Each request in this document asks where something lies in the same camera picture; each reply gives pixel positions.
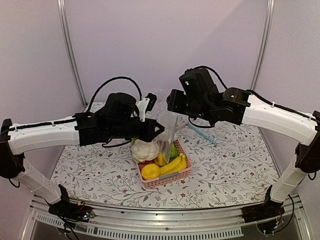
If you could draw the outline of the clear zip top bag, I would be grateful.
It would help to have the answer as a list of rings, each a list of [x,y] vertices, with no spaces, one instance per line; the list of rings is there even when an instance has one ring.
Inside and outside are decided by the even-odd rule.
[[[170,162],[177,119],[177,115],[169,111],[166,111],[159,116],[159,123],[164,126],[164,132],[158,135],[154,142],[157,145],[159,153],[167,164]]]

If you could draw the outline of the white toy cauliflower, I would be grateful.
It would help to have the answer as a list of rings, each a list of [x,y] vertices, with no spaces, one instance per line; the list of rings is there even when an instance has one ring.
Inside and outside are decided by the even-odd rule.
[[[135,140],[131,146],[131,153],[136,164],[152,161],[159,155],[158,147],[152,142]]]

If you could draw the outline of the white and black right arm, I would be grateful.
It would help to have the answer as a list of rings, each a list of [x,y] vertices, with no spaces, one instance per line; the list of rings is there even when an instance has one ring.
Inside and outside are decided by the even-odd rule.
[[[267,100],[252,89],[224,87],[220,92],[207,66],[187,69],[179,77],[182,90],[173,89],[167,109],[191,119],[258,127],[297,142],[292,159],[279,180],[268,190],[258,213],[269,218],[308,174],[320,170],[320,113],[297,111]]]

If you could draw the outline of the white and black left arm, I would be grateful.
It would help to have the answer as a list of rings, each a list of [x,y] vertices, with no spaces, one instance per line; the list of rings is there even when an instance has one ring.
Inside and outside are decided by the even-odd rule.
[[[155,119],[146,117],[156,103],[149,93],[137,101],[133,96],[111,93],[105,105],[91,112],[76,113],[58,120],[31,124],[12,123],[5,119],[0,132],[0,176],[16,180],[41,196],[63,216],[74,213],[67,191],[38,171],[25,154],[63,146],[107,144],[115,139],[137,138],[151,142],[165,128]]]

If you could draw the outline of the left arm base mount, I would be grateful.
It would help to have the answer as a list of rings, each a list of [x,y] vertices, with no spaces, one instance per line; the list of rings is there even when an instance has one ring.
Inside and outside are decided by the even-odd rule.
[[[54,214],[63,219],[67,219],[72,222],[89,222],[89,219],[95,216],[93,208],[86,205],[85,201],[78,203],[70,202],[67,189],[61,184],[58,185],[61,196],[57,203],[49,203],[49,213]]]

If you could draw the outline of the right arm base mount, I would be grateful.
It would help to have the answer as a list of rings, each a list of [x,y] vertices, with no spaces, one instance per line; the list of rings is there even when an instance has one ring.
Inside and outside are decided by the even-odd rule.
[[[242,218],[245,223],[272,218],[270,221],[263,221],[257,224],[257,229],[264,235],[270,235],[276,232],[279,226],[279,221],[276,217],[282,218],[282,214],[285,213],[283,202],[279,203],[271,200],[271,188],[272,185],[267,189],[263,203],[245,206],[241,209]]]

